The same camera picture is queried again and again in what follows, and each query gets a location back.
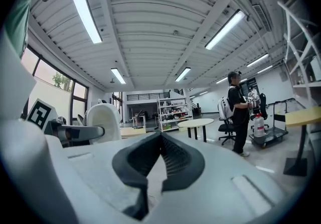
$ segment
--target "linear light fixture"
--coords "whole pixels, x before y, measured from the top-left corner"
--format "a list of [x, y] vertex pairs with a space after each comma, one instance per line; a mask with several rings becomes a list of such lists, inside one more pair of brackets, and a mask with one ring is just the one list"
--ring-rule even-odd
[[221, 79], [220, 81], [217, 81], [216, 83], [219, 84], [219, 83], [223, 82], [223, 81], [226, 80], [226, 79], [227, 79], [227, 77]]
[[186, 67], [185, 70], [179, 75], [179, 77], [175, 80], [176, 82], [179, 82], [185, 75], [191, 70], [191, 68]]
[[87, 0], [73, 0], [78, 11], [79, 17], [87, 30], [94, 44], [101, 43], [101, 37], [94, 23]]
[[224, 24], [223, 27], [211, 38], [211, 40], [205, 45], [205, 48], [211, 50], [241, 19], [245, 14], [238, 9], [231, 18]]
[[260, 74], [260, 73], [262, 73], [263, 71], [266, 71], [267, 69], [270, 69], [270, 68], [272, 68], [272, 67], [273, 67], [273, 65], [268, 66], [267, 68], [260, 70], [257, 74]]
[[252, 65], [254, 65], [255, 63], [258, 63], [259, 61], [265, 59], [266, 57], [268, 57], [268, 54], [263, 55], [261, 58], [258, 58], [257, 60], [253, 61], [252, 63], [248, 64], [248, 67], [251, 67]]
[[112, 68], [111, 71], [112, 73], [114, 73], [114, 75], [116, 76], [116, 78], [119, 80], [120, 83], [126, 84], [125, 80], [122, 78], [117, 68]]

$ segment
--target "air vent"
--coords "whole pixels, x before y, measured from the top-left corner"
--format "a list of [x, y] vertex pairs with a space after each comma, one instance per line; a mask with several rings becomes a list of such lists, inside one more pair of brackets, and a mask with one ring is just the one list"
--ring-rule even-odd
[[259, 18], [261, 19], [261, 22], [267, 32], [271, 32], [271, 26], [269, 21], [267, 21], [266, 15], [264, 11], [262, 10], [262, 7], [260, 5], [252, 5], [255, 9], [256, 13], [258, 14]]

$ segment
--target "black t-shirt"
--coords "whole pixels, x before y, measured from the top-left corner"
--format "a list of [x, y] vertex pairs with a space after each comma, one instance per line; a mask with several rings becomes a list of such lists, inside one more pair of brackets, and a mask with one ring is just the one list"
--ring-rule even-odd
[[[230, 102], [231, 110], [233, 110], [233, 106], [238, 103], [246, 103], [243, 95], [241, 94], [239, 87], [234, 87], [229, 89], [228, 100]], [[235, 108], [234, 114], [232, 116], [233, 124], [239, 125], [242, 123], [248, 123], [250, 119], [250, 114], [247, 108], [239, 109]]]

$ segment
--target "round table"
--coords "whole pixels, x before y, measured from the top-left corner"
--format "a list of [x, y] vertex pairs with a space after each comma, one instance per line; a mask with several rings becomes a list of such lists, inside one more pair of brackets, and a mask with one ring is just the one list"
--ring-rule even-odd
[[189, 138], [191, 138], [191, 128], [194, 128], [195, 139], [197, 140], [197, 127], [203, 126], [203, 140], [206, 143], [206, 129], [205, 126], [212, 123], [213, 119], [197, 119], [191, 121], [180, 122], [178, 126], [180, 128], [187, 128], [189, 133]]

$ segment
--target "backpack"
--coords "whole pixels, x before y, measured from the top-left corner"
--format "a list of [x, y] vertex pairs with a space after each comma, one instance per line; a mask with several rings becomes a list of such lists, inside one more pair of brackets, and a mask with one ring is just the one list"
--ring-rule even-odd
[[233, 107], [233, 110], [231, 110], [230, 102], [229, 102], [228, 98], [226, 98], [224, 96], [221, 99], [219, 99], [217, 109], [219, 110], [220, 118], [223, 120], [227, 120], [233, 116], [235, 108]]

